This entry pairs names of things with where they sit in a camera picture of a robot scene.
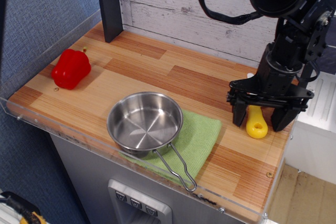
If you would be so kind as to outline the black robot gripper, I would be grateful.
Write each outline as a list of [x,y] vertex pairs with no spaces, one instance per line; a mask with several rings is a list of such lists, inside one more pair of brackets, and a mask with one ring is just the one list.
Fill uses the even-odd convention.
[[249,105],[275,108],[271,116],[272,128],[282,131],[296,116],[305,111],[313,93],[292,81],[302,66],[287,69],[273,58],[274,44],[268,44],[254,76],[231,81],[227,102],[232,106],[233,123],[241,126]]

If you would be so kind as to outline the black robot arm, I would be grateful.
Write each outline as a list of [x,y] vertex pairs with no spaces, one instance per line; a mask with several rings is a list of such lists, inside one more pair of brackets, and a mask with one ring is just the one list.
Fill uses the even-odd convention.
[[267,45],[253,77],[230,82],[227,101],[235,125],[242,124],[249,105],[257,105],[273,108],[272,127],[281,131],[313,98],[307,84],[317,70],[316,59],[327,47],[335,0],[250,2],[259,15],[278,20],[275,40]]

